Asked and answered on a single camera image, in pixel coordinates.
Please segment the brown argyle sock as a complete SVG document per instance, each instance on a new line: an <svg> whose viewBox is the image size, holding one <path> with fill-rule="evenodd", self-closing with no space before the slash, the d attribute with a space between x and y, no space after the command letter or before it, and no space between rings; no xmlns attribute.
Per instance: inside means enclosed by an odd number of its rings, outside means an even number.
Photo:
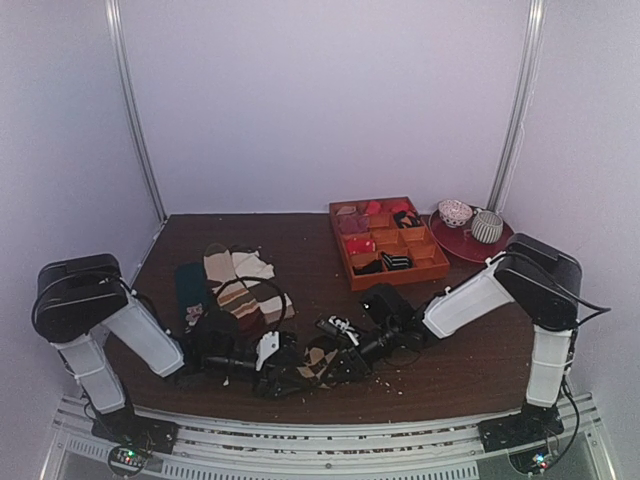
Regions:
<svg viewBox="0 0 640 480"><path fill-rule="evenodd" d="M328 379L328 372L338 350L339 343L334 338L315 337L304 348L302 364L297 367L298 373L312 387L331 389L335 383Z"/></svg>

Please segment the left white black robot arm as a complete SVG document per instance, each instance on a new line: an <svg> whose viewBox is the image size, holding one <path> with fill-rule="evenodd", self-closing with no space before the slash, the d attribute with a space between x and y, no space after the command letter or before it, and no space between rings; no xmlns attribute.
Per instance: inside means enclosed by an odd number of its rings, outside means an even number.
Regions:
<svg viewBox="0 0 640 480"><path fill-rule="evenodd" d="M217 245L199 263L176 272L184 308L182 333L164 325L151 300L129 286L112 254L44 266L31 311L34 330L58 352L106 429L123 444L137 442L144 424L95 331L119 338L156 376L189 389L215 375L238 373L258 397L297 393L303 376L296 337L280 329L292 314L288 295L260 271L242 273L242 260Z"/></svg>

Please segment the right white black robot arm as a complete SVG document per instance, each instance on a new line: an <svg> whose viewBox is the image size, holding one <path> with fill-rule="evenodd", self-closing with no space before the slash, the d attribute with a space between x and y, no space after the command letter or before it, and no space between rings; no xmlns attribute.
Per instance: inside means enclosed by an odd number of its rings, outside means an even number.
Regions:
<svg viewBox="0 0 640 480"><path fill-rule="evenodd" d="M579 327L581 281L582 268L575 258L517 233L503 251L486 259L483 270L419 308L392 285L376 284L360 301L376 329L359 333L343 320L318 322L318 328L338 342L320 379L326 384L353 382L399 346L419 350L514 303L534 325L534 344L524 404L512 430L519 440L533 441L558 416L556 403Z"/></svg>

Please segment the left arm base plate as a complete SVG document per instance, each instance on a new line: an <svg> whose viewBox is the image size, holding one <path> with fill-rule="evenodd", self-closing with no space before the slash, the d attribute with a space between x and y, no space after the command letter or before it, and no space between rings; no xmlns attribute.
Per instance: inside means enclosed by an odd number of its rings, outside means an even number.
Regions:
<svg viewBox="0 0 640 480"><path fill-rule="evenodd" d="M109 414L98 412L91 433L134 450L171 454L178 436L178 425L140 416L133 410L123 408Z"/></svg>

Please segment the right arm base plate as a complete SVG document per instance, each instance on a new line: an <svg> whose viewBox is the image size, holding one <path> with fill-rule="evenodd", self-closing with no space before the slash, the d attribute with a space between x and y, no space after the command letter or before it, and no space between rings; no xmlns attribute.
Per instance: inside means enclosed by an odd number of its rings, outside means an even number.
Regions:
<svg viewBox="0 0 640 480"><path fill-rule="evenodd" d="M558 408L524 404L519 413L481 421L478 431L484 451L511 449L564 432Z"/></svg>

